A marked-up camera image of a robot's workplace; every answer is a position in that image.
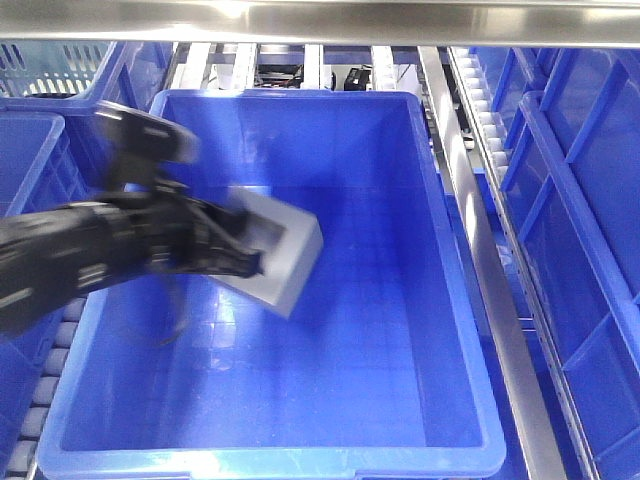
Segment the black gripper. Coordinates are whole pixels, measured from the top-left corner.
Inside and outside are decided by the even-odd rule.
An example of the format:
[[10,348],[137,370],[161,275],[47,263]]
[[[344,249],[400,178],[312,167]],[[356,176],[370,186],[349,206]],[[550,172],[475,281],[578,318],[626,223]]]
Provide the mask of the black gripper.
[[263,251],[249,244],[251,216],[181,192],[141,190],[139,228],[146,258],[141,275],[197,274],[251,278]]

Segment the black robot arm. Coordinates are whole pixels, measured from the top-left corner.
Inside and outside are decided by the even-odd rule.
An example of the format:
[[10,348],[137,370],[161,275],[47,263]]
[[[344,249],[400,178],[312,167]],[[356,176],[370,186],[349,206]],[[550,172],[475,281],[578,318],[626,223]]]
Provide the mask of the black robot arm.
[[150,273],[262,273],[245,211],[168,191],[111,192],[1,221],[1,334],[17,337],[82,295]]

